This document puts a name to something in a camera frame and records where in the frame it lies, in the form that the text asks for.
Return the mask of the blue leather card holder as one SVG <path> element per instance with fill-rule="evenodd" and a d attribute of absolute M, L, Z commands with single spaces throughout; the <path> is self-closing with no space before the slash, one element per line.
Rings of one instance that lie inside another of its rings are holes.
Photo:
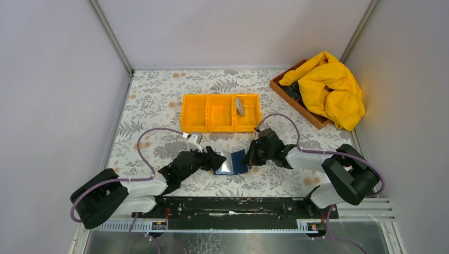
<path fill-rule="evenodd" d="M 246 156 L 245 150 L 236 152 L 220 151 L 218 155 L 223 156 L 226 160 L 221 164 L 220 168 L 213 171 L 214 175 L 242 175 L 249 171 L 247 165 L 243 164 Z"/>

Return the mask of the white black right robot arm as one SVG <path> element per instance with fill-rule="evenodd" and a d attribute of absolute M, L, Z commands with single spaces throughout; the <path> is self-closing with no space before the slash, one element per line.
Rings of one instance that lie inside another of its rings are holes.
<path fill-rule="evenodd" d="M 248 167 L 271 161 L 286 169 L 309 169 L 322 172 L 329 183 L 313 189 L 306 198 L 304 211 L 317 218 L 325 208 L 346 202 L 359 205 L 381 181 L 381 176 L 349 144 L 334 151 L 307 150 L 296 144 L 284 144 L 272 129 L 265 129 L 253 140 L 242 160 Z"/>

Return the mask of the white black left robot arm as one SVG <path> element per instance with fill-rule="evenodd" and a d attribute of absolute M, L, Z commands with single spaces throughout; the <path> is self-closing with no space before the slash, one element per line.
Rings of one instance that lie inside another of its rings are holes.
<path fill-rule="evenodd" d="M 147 213 L 159 217 L 163 201 L 157 199 L 180 188 L 181 183 L 198 170 L 230 169 L 230 153 L 204 150 L 182 151 L 167 166 L 149 178 L 120 178 L 113 169 L 105 169 L 72 193 L 70 217 L 93 229 L 111 217 Z"/>

